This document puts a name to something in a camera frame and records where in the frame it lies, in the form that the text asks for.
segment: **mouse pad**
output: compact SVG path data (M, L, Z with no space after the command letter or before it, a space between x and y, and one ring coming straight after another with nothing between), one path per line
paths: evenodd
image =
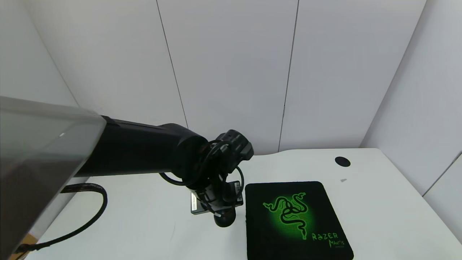
M248 260L353 259L320 182L248 184L245 200Z

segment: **black cable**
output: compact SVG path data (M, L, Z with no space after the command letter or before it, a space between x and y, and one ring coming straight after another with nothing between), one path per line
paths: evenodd
M62 237L58 237L56 239L53 239L48 242L40 243L40 244L21 244L18 249L16 249L16 254L18 253L25 253L27 251L34 251L34 250L40 250L42 248L49 247L53 244L59 243L61 241L64 241L66 239L69 239L80 232L84 231L88 227L90 227L93 223L95 223L99 217L103 214L104 210L106 209L106 206L108 205L108 194L105 191L103 187L101 187L98 184L94 183L79 183L79 184L72 184L72 185L67 185L64 187L64 189L61 191L61 193L73 193L73 192L98 192L103 196L103 205L101 205L101 208L99 211L96 213L94 217L92 217L85 225L81 226L80 228L72 231L71 233L64 235Z
M212 143L218 143L218 144L216 144L214 147L212 147L212 149L210 149L210 151L207 153L207 156L205 157L205 159L200 162L201 168L198 171L198 173L196 174L196 176L194 177L194 179L189 180L189 181L174 180L174 179L170 178L169 176L167 176L165 173L159 173L160 176L164 180L166 180L167 182L169 182L169 183L171 183L173 185L177 185L177 186L188 186L188 185L191 185L191 184L197 182L202 177L202 172L204 170L205 165L210 160L210 156L212 156L218 149L221 149L223 146L231 145L230 141L213 140L213 141L208 142L207 146L211 145Z

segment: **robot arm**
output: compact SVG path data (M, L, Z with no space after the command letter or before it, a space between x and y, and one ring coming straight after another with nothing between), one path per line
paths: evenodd
M152 126L103 118L106 127L101 138L75 177L160 173L166 181L191 190L197 200L191 213L212 212L220 227L234 222L234 208L243 205L243 183L227 183L226 178L237 168L243 182L238 164L254 154L242 134L229 130L208 142L177 124Z

